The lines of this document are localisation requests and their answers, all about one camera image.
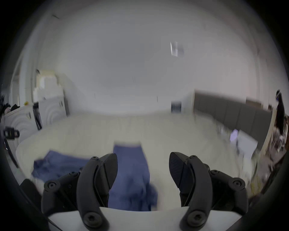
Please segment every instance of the white appliance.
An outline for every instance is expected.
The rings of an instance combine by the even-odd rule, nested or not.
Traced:
[[[8,140],[8,144],[16,159],[18,145],[38,131],[34,118],[33,107],[30,105],[17,108],[5,115],[5,126],[14,127],[19,130],[20,137],[15,140]]]
[[[63,97],[54,97],[38,102],[42,128],[55,121],[66,118],[66,110]]]

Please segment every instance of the upholstered headboard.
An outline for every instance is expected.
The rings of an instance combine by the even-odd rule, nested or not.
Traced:
[[[272,118],[271,111],[221,96],[195,92],[194,111],[210,114],[231,130],[242,130],[258,141],[262,149]]]

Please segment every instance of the bed sheet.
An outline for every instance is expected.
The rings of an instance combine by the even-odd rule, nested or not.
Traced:
[[[240,174],[236,151],[217,134],[209,117],[160,113],[137,116],[77,115],[60,120],[21,142],[16,157],[26,178],[33,162],[49,150],[75,157],[101,157],[114,144],[141,144],[147,158],[150,182],[159,194],[158,210],[180,207],[179,190],[169,172],[171,152],[196,155],[211,169],[232,177]],[[43,182],[33,180],[37,187]]]

